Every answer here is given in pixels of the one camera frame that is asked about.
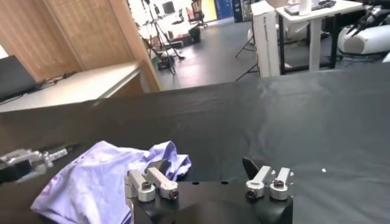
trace bolt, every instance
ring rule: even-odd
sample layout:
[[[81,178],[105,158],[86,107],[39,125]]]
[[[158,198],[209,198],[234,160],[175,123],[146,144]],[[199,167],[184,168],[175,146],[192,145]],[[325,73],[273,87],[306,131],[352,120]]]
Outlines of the bolt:
[[[152,183],[149,181],[142,182],[141,189],[149,190],[152,187]]]
[[[274,186],[275,186],[276,188],[282,188],[284,185],[285,185],[284,182],[281,181],[281,180],[275,180],[275,181],[274,181]]]
[[[175,200],[179,196],[179,192],[177,190],[172,190],[169,192],[169,199]]]
[[[254,190],[249,190],[246,192],[246,195],[249,200],[253,200],[257,198],[257,193]]]

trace lavender fabric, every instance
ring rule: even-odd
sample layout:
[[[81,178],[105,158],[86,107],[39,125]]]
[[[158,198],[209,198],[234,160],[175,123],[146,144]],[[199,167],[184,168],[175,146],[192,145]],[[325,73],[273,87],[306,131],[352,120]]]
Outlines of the lavender fabric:
[[[120,148],[98,142],[64,167],[35,199],[31,210],[59,224],[120,224],[128,220],[124,175],[142,171],[154,161],[167,159],[166,176],[176,180],[191,167],[188,155],[178,155],[173,142],[149,151]]]

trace monitor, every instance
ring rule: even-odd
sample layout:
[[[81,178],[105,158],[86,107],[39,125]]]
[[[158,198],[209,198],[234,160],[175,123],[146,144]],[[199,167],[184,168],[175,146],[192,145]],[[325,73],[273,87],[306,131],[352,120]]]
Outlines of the monitor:
[[[0,59],[0,100],[28,93],[37,83],[13,55]]]
[[[173,6],[173,2],[163,3],[163,9],[165,14],[170,14],[175,12],[175,7]]]

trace table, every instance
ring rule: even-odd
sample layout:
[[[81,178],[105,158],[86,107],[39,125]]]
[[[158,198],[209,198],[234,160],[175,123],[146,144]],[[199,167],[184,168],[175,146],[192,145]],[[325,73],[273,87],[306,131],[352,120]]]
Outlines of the table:
[[[333,32],[332,32],[332,42],[331,42],[331,62],[330,67],[335,68],[336,65],[336,54],[337,54],[337,39],[339,33],[338,16],[342,13],[349,13],[357,10],[363,9],[363,5],[360,2],[352,2],[345,0],[338,0],[335,6],[332,8],[325,8],[320,10],[312,11],[309,15],[305,16],[291,16],[285,12],[284,7],[279,7],[276,9],[279,15],[279,30],[284,30],[283,28],[283,19],[291,23],[298,23],[302,21],[310,22],[310,59],[309,59],[309,70],[318,71],[320,68],[320,52],[321,52],[321,27],[322,19],[326,16],[335,16],[333,21]],[[285,50],[284,50],[284,33],[279,32],[279,48],[280,48],[280,73],[286,74],[285,68]],[[306,69],[304,68],[293,68],[291,71],[301,71]]]
[[[0,112],[143,93],[138,61],[78,72],[56,85],[0,105]]]
[[[1,153],[81,143],[46,175],[0,186],[2,223],[39,223],[29,211],[34,198],[100,140],[139,149],[172,140],[193,162],[187,181],[244,184],[241,157],[256,156],[295,173],[294,223],[389,223],[389,69],[383,63],[1,113]]]

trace white box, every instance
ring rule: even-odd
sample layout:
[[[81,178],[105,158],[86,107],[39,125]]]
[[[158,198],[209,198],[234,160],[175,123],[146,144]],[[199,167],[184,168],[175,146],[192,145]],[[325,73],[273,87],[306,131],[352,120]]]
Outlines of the white box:
[[[253,33],[261,77],[280,75],[276,11],[266,1],[251,5]]]

